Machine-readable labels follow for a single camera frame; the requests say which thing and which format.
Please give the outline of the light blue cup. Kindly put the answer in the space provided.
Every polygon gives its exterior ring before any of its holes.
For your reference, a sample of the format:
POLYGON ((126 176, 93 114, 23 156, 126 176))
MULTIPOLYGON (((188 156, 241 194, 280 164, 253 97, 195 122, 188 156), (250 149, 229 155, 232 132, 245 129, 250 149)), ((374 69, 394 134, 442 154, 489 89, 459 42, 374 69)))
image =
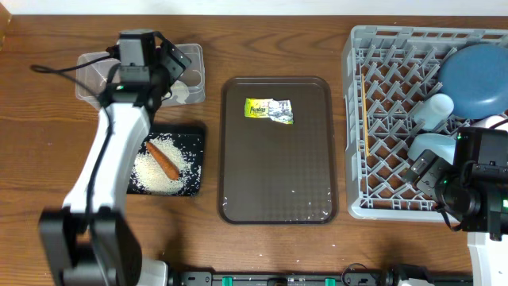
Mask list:
POLYGON ((425 100, 413 118, 415 122, 424 122, 423 130, 431 131, 446 120, 453 109, 453 100, 448 95, 439 93, 425 100))

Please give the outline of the light blue small bowl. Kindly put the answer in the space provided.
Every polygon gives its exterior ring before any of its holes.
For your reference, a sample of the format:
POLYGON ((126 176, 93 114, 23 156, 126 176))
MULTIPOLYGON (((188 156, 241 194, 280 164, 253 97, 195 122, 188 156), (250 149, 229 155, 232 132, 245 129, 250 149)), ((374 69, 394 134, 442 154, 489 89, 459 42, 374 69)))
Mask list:
POLYGON ((411 160, 416 160, 424 151, 430 150, 448 163, 453 164, 455 149, 455 139, 437 133, 424 133, 414 138, 407 154, 411 160))

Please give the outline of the yellow green snack wrapper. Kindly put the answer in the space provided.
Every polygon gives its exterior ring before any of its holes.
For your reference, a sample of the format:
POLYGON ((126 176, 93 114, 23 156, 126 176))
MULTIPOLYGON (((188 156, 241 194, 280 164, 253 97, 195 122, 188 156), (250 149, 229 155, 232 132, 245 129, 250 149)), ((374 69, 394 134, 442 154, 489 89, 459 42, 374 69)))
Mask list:
POLYGON ((294 123, 290 100, 245 99, 244 116, 246 118, 269 118, 273 122, 286 125, 294 123))

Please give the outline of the white tissue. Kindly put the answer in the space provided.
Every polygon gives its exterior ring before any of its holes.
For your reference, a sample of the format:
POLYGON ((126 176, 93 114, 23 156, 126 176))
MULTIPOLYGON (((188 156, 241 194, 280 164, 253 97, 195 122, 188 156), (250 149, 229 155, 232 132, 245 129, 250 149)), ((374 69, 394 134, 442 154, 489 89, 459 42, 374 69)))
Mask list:
POLYGON ((182 81, 175 81, 170 91, 163 97, 163 106, 179 106, 187 104, 190 96, 189 87, 182 81))

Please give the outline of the pink cup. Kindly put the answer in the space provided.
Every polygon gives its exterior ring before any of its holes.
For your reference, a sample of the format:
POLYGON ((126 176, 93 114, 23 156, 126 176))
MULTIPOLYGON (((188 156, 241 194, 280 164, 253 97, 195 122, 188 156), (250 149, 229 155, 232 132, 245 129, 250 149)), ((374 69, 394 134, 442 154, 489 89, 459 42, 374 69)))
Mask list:
POLYGON ((490 117, 484 118, 478 122, 471 124, 471 127, 478 128, 490 128, 492 125, 499 123, 504 120, 504 117, 500 115, 492 115, 490 117))

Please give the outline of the wooden chopstick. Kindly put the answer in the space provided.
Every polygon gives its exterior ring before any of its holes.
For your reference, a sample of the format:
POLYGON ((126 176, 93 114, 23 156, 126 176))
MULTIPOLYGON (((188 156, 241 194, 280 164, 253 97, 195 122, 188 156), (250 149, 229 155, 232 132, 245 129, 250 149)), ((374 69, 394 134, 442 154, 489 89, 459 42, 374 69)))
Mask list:
POLYGON ((368 141, 368 115, 366 108, 366 94, 365 94, 365 79, 364 75, 360 76, 361 78, 361 100, 362 100, 362 116, 363 116, 363 132, 364 132, 364 151, 365 157, 370 156, 369 150, 369 141, 368 141))

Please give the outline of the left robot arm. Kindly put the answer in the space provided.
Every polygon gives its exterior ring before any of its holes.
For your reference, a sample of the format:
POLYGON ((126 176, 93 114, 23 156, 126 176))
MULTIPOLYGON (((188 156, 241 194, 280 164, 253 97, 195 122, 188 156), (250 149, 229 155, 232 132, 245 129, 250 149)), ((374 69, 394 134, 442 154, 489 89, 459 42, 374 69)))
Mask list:
POLYGON ((159 31, 119 34, 119 61, 94 96, 98 128, 79 178, 59 209, 43 209, 38 227, 56 285, 172 285, 166 262, 145 258, 125 220, 134 161, 171 86, 191 59, 159 31))

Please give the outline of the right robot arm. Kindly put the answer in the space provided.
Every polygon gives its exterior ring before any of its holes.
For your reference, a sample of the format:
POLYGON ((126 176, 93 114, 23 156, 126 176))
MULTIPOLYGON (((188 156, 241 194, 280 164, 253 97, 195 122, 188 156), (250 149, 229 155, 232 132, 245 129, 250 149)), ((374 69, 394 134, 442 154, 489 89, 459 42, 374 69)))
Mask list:
POLYGON ((507 132, 458 129, 450 164, 425 150, 403 180, 436 202, 447 227, 468 234, 474 285, 507 284, 507 132))

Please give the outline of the dark blue bowl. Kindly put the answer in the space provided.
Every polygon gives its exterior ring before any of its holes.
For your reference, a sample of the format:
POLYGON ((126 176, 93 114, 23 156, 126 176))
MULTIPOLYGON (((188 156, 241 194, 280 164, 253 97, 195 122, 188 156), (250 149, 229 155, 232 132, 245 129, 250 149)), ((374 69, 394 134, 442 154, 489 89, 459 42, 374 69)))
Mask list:
POLYGON ((482 119, 507 110, 507 48, 475 44, 462 48, 440 67, 440 92, 454 102, 452 114, 482 119))

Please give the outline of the orange carrot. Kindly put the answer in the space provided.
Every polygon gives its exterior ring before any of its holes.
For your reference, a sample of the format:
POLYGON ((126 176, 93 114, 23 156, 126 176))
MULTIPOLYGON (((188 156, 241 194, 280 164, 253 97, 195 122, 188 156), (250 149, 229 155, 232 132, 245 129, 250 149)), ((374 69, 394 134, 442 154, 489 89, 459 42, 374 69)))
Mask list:
POLYGON ((179 178, 179 170, 177 167, 169 160, 169 158, 160 151, 153 143, 147 142, 146 149, 152 155, 154 160, 160 166, 164 174, 170 180, 177 180, 179 178))

